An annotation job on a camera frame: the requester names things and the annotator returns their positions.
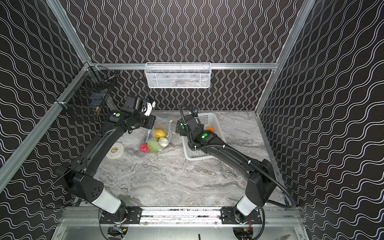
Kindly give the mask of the green cabbage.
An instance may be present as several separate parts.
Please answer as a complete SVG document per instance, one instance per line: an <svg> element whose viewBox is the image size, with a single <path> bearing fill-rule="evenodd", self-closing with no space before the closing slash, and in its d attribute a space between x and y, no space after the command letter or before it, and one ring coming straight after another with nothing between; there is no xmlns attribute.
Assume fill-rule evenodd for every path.
<svg viewBox="0 0 384 240"><path fill-rule="evenodd" d="M159 153L163 151L163 147L158 142L148 141L147 147L153 153Z"/></svg>

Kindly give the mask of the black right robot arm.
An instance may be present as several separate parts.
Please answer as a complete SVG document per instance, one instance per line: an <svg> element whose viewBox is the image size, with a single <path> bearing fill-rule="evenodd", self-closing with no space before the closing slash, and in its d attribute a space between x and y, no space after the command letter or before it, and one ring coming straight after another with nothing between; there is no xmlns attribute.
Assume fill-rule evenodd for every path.
<svg viewBox="0 0 384 240"><path fill-rule="evenodd" d="M187 116L182 114L177 122L176 133L187 138L187 146L191 151L202 151L218 158L246 179L247 186L244 195L229 215L221 217L222 220L252 225L252 214L259 213L262 226L259 233L253 237L258 240L266 226L265 204L269 203L288 210L296 208L296 201L292 194L279 183L269 161L258 161L231 147L218 135L204 129L197 114L191 113ZM276 188L286 195L290 204L284 205L269 199Z"/></svg>

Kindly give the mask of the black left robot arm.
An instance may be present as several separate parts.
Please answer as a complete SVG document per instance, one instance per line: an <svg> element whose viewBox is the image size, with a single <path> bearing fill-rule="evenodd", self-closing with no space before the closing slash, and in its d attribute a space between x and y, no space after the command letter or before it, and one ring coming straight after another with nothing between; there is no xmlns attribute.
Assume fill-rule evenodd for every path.
<svg viewBox="0 0 384 240"><path fill-rule="evenodd" d="M100 131L79 157L67 167L57 169L58 182L71 195L85 200L119 221L126 217L125 203L113 196L104 183L94 178L101 162L115 142L125 133L139 128L152 129L156 117L153 98L129 96L120 110L111 110L104 118Z"/></svg>

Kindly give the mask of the clear zip top bag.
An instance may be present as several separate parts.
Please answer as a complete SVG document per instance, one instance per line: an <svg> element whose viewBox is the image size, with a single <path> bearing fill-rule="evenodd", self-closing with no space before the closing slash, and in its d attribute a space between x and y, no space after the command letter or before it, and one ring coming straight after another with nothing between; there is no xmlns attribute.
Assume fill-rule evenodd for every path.
<svg viewBox="0 0 384 240"><path fill-rule="evenodd" d="M162 152L172 139L171 125L173 120L167 121L160 118L155 120L154 126L148 131L145 144L153 153Z"/></svg>

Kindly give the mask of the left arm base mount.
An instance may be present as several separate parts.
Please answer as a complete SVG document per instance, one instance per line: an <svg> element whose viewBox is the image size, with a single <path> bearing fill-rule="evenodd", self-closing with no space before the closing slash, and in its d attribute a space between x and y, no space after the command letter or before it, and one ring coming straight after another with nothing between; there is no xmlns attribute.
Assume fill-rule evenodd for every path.
<svg viewBox="0 0 384 240"><path fill-rule="evenodd" d="M126 207L119 209L115 214L102 211L100 216L101 224L139 224L143 209L140 207Z"/></svg>

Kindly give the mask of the white daikon radish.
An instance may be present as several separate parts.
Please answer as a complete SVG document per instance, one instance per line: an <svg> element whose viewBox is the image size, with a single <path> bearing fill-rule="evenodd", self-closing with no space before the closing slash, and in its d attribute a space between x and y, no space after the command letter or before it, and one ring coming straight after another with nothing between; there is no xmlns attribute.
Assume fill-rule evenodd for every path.
<svg viewBox="0 0 384 240"><path fill-rule="evenodd" d="M162 137L162 138L159 138L158 143L162 148L165 148L169 145L169 140L165 137Z"/></svg>

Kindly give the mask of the red apple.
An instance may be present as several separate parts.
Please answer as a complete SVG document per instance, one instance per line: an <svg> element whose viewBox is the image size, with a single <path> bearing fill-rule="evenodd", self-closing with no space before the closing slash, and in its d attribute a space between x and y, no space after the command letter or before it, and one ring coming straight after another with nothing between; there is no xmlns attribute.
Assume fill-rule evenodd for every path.
<svg viewBox="0 0 384 240"><path fill-rule="evenodd" d="M148 148L147 144L141 144L139 149L143 153L148 153L149 152L149 148Z"/></svg>

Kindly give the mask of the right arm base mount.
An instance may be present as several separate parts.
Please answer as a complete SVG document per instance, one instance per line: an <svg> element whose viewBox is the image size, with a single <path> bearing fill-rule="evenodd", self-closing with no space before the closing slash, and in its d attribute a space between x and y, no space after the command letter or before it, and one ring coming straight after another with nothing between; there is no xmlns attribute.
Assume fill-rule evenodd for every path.
<svg viewBox="0 0 384 240"><path fill-rule="evenodd" d="M243 215L236 207L222 207L220 210L222 224L261 224L262 216L259 209L254 209L249 215Z"/></svg>

